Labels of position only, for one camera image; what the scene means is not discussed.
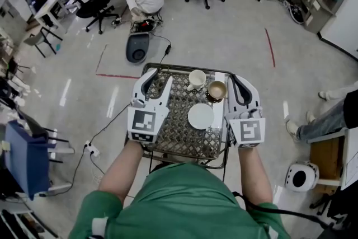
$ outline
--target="coffee cup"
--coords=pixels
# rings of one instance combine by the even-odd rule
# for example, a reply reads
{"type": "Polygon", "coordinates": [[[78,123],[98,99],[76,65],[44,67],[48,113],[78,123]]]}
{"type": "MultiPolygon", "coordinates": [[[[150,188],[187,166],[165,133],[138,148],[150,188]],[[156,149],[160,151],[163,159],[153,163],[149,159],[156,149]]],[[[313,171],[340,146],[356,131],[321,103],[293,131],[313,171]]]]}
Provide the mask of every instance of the coffee cup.
{"type": "Polygon", "coordinates": [[[187,86],[187,90],[191,91],[193,89],[200,90],[203,88],[206,81],[206,75],[201,70],[194,70],[189,74],[189,86],[187,86]]]}
{"type": "Polygon", "coordinates": [[[214,81],[209,84],[208,92],[211,97],[220,100],[227,94],[226,85],[221,81],[214,81]]]}

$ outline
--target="green shirt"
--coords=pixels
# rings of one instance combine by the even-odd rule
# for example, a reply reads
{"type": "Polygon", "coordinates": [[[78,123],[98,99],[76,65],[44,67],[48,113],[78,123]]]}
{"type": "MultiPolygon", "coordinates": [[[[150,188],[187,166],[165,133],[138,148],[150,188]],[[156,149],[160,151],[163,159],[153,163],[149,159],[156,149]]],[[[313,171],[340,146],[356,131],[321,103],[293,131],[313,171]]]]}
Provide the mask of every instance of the green shirt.
{"type": "MultiPolygon", "coordinates": [[[[277,208],[271,203],[260,206],[277,208]]],[[[130,206],[94,191],[83,200],[70,239],[92,234],[92,220],[108,217],[105,238],[290,238],[278,214],[240,208],[216,176],[195,164],[175,164],[151,173],[130,206]]]]}

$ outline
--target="power strip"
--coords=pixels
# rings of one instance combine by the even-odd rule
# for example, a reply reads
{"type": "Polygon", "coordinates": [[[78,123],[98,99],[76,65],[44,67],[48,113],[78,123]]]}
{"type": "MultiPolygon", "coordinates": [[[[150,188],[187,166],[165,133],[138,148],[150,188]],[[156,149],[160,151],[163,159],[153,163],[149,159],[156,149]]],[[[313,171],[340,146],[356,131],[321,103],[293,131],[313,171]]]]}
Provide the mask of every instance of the power strip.
{"type": "Polygon", "coordinates": [[[86,148],[89,150],[90,154],[91,154],[91,152],[93,152],[92,154],[95,157],[100,155],[100,151],[92,143],[90,143],[89,140],[86,141],[85,145],[87,145],[86,148]]]}

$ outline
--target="white plate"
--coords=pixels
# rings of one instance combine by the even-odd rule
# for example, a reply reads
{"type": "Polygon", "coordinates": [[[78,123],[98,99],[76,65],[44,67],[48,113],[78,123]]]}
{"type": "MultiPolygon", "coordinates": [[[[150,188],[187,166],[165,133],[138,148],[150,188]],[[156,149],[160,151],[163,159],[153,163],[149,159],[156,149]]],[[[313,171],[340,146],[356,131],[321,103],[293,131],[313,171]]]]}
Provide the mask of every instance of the white plate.
{"type": "Polygon", "coordinates": [[[188,120],[193,128],[206,129],[214,121],[213,109],[205,104],[196,104],[189,110],[188,120]]]}

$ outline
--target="white robotic hand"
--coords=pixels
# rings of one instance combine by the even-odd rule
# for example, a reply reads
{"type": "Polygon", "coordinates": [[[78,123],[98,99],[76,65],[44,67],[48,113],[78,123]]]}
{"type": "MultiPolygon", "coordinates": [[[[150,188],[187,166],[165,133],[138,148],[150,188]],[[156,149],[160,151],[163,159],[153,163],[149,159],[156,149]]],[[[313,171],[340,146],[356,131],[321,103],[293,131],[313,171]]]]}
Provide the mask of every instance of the white robotic hand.
{"type": "Polygon", "coordinates": [[[145,100],[150,83],[157,73],[158,69],[151,70],[136,81],[131,106],[128,107],[128,137],[142,144],[157,141],[158,133],[169,113],[167,103],[173,77],[169,77],[159,98],[145,100]]]}
{"type": "Polygon", "coordinates": [[[228,79],[227,129],[234,146],[251,148],[265,141],[265,118],[257,90],[238,75],[228,79]]]}

